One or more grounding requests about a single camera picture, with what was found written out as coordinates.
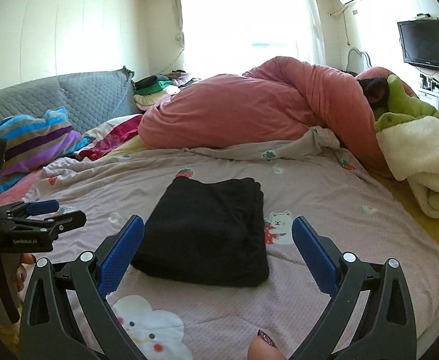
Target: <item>gray quilted sofa cover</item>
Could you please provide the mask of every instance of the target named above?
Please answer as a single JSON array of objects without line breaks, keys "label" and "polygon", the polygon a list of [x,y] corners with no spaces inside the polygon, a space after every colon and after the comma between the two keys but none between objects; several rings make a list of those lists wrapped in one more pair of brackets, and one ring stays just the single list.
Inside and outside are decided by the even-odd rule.
[{"label": "gray quilted sofa cover", "polygon": [[42,117],[65,107],[73,127],[84,133],[118,116],[137,114],[131,79],[134,72],[73,73],[13,85],[0,90],[0,121],[19,114]]}]

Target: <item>screw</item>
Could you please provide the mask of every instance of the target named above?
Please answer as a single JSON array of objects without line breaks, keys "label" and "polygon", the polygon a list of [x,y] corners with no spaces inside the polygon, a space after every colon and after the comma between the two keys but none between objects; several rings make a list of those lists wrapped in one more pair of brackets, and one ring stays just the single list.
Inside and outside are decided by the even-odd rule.
[{"label": "screw", "polygon": [[85,251],[81,256],[81,261],[90,261],[93,258],[93,253],[90,251]]},{"label": "screw", "polygon": [[392,267],[392,268],[398,268],[398,267],[399,267],[399,263],[398,263],[398,260],[397,260],[397,259],[390,259],[390,260],[388,261],[388,264],[389,264],[389,266]]},{"label": "screw", "polygon": [[349,263],[353,263],[356,261],[356,256],[353,253],[345,253],[343,255],[343,258],[345,259],[345,261],[349,262]]},{"label": "screw", "polygon": [[48,260],[45,259],[45,257],[36,261],[36,265],[39,266],[40,268],[44,267],[47,263],[48,263]]}]

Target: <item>fingernail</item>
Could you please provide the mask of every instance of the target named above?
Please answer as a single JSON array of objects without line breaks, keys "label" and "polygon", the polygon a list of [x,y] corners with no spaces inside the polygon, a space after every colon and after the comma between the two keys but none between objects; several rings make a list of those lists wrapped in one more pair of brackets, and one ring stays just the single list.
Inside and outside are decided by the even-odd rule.
[{"label": "fingernail", "polygon": [[269,335],[267,335],[265,332],[263,332],[262,330],[258,330],[258,336],[260,336],[263,340],[265,340],[273,348],[278,349],[278,347],[276,346],[275,342],[271,339],[271,337]]}]

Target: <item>white wall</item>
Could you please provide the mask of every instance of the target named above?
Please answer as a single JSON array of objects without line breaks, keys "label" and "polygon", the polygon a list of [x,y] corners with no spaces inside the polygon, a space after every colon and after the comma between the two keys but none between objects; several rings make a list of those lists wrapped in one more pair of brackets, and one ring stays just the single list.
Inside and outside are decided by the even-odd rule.
[{"label": "white wall", "polygon": [[[339,0],[334,1],[335,9],[339,10]],[[411,20],[418,13],[429,13],[439,18],[439,3],[436,0],[362,0],[345,12],[351,47],[367,52],[373,66],[390,69],[413,88],[419,86],[420,72],[403,62],[397,22]],[[342,15],[336,21],[340,25],[341,54],[346,66],[350,47],[346,45]],[[435,73],[435,78],[439,80],[439,72]]]},{"label": "white wall", "polygon": [[336,69],[344,69],[341,59],[338,21],[329,17],[335,11],[334,0],[316,0],[324,38],[324,53],[326,64]]},{"label": "white wall", "polygon": [[144,2],[150,73],[164,71],[169,73],[181,69],[184,65],[184,53],[180,55],[183,47],[181,42],[175,39],[180,32],[175,0],[144,0]]},{"label": "white wall", "polygon": [[0,0],[0,89],[123,65],[148,75],[142,0]]}]

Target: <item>black clamp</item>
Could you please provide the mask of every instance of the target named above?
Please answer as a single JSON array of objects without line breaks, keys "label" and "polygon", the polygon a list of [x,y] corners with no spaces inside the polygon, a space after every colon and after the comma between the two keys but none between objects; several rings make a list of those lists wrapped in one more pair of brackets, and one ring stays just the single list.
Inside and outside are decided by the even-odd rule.
[{"label": "black clamp", "polygon": [[[293,241],[321,292],[331,300],[290,360],[415,360],[416,324],[401,265],[362,262],[319,236],[300,216]],[[362,291],[370,291],[363,316],[348,347],[333,353]]]},{"label": "black clamp", "polygon": [[[53,359],[54,353],[61,360],[147,360],[106,301],[108,293],[118,288],[143,236],[143,220],[133,215],[118,234],[75,261],[51,264],[47,258],[39,259],[23,306],[20,359]],[[76,291],[104,354],[85,344],[67,290]]]},{"label": "black clamp", "polygon": [[[0,138],[0,172],[4,163],[6,139]],[[84,226],[82,211],[69,212],[43,220],[29,216],[56,212],[55,200],[46,202],[17,202],[0,207],[0,322],[4,325],[19,320],[18,294],[13,277],[22,253],[48,252],[60,233]]]}]

